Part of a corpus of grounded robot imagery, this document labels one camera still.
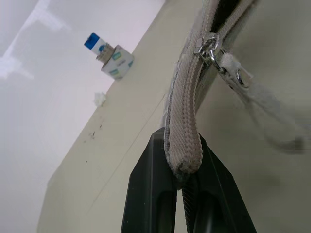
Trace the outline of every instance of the ceiling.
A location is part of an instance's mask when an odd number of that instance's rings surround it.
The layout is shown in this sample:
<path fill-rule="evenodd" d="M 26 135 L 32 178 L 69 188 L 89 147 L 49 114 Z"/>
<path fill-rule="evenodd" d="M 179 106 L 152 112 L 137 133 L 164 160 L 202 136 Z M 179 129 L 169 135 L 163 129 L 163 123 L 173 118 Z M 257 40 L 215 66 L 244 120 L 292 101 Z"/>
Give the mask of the ceiling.
<path fill-rule="evenodd" d="M 164 1 L 0 0 L 1 233 L 35 232 L 49 178 L 113 83 L 86 38 L 133 51 Z"/>

